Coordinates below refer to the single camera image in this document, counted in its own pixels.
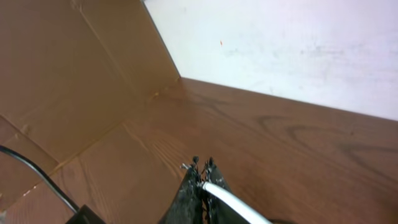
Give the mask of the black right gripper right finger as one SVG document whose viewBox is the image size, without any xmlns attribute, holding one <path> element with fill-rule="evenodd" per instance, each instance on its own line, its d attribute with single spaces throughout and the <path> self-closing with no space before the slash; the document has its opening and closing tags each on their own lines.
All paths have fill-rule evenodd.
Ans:
<svg viewBox="0 0 398 224">
<path fill-rule="evenodd" d="M 204 166 L 205 181 L 215 184 L 231 193 L 231 188 L 225 181 L 221 171 L 211 157 Z M 211 224 L 246 224 L 247 221 L 225 204 L 221 199 L 211 193 L 206 193 L 205 199 L 208 223 Z"/>
</svg>

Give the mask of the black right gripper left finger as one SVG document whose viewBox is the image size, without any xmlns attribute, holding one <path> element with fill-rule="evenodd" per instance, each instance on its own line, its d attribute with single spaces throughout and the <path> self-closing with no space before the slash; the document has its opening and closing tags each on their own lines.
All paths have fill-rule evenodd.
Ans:
<svg viewBox="0 0 398 224">
<path fill-rule="evenodd" d="M 203 202 L 201 198 L 201 177 L 198 171 L 199 157 L 194 156 L 189 165 L 182 164 L 186 169 L 185 176 L 175 197 L 159 220 L 161 224 L 202 224 Z"/>
</svg>

